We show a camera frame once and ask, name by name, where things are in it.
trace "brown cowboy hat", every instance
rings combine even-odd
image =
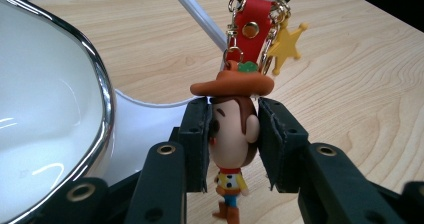
[[[228,68],[220,71],[216,80],[196,83],[190,91],[197,96],[265,96],[274,88],[274,81],[258,71],[241,72],[237,62],[228,61]]]

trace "white bowl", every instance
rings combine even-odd
[[[67,181],[103,174],[115,96],[71,25],[21,0],[0,0],[0,16],[0,223],[13,223]]]

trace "toy figure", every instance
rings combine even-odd
[[[257,150],[260,127],[251,96],[267,95],[273,88],[274,81],[259,73],[255,63],[235,61],[228,61],[216,80],[190,88],[194,95],[211,96],[209,152],[220,169],[216,191],[224,197],[213,216],[229,224],[240,222],[236,199],[240,193],[249,194],[241,167],[253,160]]]

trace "yellow star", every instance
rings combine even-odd
[[[268,56],[275,58],[275,67],[272,70],[272,74],[275,76],[280,74],[280,68],[288,57],[293,57],[296,60],[300,58],[300,53],[295,45],[300,34],[308,28],[308,24],[301,23],[299,28],[289,33],[287,30],[288,19],[285,19],[280,25],[277,37],[268,51]]]

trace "wooden surface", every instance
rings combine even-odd
[[[223,31],[229,0],[197,0]],[[214,79],[222,53],[177,0],[35,0],[93,42],[115,88],[142,101],[191,97]],[[311,142],[338,146],[366,177],[400,192],[424,180],[424,34],[363,0],[292,0],[289,28],[309,29],[302,58],[288,60],[268,97],[284,103]],[[220,199],[188,195],[188,223],[211,217]],[[259,158],[243,171],[241,223],[302,223],[297,195],[269,191]]]

